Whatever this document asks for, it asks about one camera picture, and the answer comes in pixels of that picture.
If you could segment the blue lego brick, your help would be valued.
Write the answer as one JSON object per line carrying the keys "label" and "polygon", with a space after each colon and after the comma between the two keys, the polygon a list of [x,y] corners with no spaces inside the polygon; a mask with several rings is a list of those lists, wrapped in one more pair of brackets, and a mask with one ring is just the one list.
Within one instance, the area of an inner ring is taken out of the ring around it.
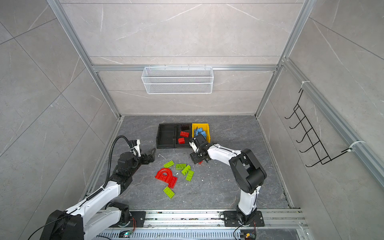
{"label": "blue lego brick", "polygon": [[207,134],[205,131],[201,132],[201,135],[206,139],[207,138]]}
{"label": "blue lego brick", "polygon": [[202,128],[197,128],[197,129],[195,129],[195,134],[199,134],[199,133],[201,133],[201,132],[203,132],[204,130],[202,129]]}

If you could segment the blue lego brick top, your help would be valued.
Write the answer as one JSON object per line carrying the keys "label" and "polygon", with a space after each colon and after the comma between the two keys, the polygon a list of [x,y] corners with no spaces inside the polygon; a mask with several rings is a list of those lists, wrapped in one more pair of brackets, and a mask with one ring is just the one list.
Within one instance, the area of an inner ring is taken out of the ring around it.
{"label": "blue lego brick top", "polygon": [[201,132],[203,132],[204,130],[202,129],[202,128],[197,128],[197,129],[195,129],[195,134],[199,134],[199,133],[201,133]]}

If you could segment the green lego brick front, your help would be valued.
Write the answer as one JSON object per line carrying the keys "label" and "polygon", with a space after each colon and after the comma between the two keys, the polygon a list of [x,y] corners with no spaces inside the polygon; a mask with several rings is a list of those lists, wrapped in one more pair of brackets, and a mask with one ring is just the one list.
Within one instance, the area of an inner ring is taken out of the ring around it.
{"label": "green lego brick front", "polygon": [[166,187],[164,188],[164,193],[170,198],[172,199],[174,196],[175,196],[175,193],[173,192],[173,190],[169,187]]}

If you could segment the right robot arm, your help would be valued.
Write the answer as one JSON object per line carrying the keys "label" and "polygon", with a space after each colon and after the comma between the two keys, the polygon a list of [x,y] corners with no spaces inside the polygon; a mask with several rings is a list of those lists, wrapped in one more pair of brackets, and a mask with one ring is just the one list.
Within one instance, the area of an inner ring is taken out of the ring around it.
{"label": "right robot arm", "polygon": [[231,167],[237,185],[241,190],[236,215],[228,219],[237,220],[240,225],[249,225],[257,216],[257,198],[267,173],[250,149],[232,150],[217,143],[209,143],[204,136],[198,135],[189,141],[193,149],[192,161],[216,160]]}

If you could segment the red lego brick large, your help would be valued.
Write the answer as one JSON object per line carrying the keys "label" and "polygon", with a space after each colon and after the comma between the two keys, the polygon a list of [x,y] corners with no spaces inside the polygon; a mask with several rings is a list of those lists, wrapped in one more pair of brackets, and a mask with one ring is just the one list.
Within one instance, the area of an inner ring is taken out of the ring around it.
{"label": "red lego brick large", "polygon": [[180,136],[183,137],[183,138],[188,138],[190,136],[190,133],[181,131],[180,132]]}

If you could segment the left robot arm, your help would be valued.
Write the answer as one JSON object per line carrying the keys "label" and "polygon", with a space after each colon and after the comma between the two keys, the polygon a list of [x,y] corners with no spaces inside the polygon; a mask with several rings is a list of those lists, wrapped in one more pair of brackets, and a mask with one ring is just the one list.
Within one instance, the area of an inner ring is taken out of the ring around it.
{"label": "left robot arm", "polygon": [[[118,140],[124,140],[129,150],[120,155],[115,169],[111,169],[113,151]],[[38,228],[42,240],[92,240],[112,225],[126,226],[133,217],[128,205],[114,202],[133,181],[142,165],[154,162],[156,149],[142,153],[139,140],[125,136],[114,139],[108,157],[104,184],[95,192],[65,211],[52,212],[45,225]]]}

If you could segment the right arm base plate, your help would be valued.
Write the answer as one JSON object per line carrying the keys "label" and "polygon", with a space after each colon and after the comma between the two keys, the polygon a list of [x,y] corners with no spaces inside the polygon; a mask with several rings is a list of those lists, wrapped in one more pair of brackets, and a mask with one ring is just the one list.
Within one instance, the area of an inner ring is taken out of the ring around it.
{"label": "right arm base plate", "polygon": [[245,216],[241,211],[224,211],[219,216],[226,227],[253,226],[264,227],[265,222],[261,211],[254,211]]}

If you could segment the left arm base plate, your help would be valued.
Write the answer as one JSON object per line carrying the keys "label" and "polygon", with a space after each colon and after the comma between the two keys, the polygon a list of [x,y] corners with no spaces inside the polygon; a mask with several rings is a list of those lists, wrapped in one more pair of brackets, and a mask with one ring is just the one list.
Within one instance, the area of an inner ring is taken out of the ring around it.
{"label": "left arm base plate", "polygon": [[145,211],[122,212],[117,225],[121,228],[142,228],[146,219]]}

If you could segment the red arch lego piece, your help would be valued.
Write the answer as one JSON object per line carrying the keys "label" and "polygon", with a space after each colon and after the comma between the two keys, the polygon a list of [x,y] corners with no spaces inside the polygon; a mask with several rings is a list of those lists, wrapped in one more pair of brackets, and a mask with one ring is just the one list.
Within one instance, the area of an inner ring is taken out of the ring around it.
{"label": "red arch lego piece", "polygon": [[155,176],[157,180],[163,181],[167,184],[170,182],[172,177],[173,177],[172,171],[168,168],[160,169]]}

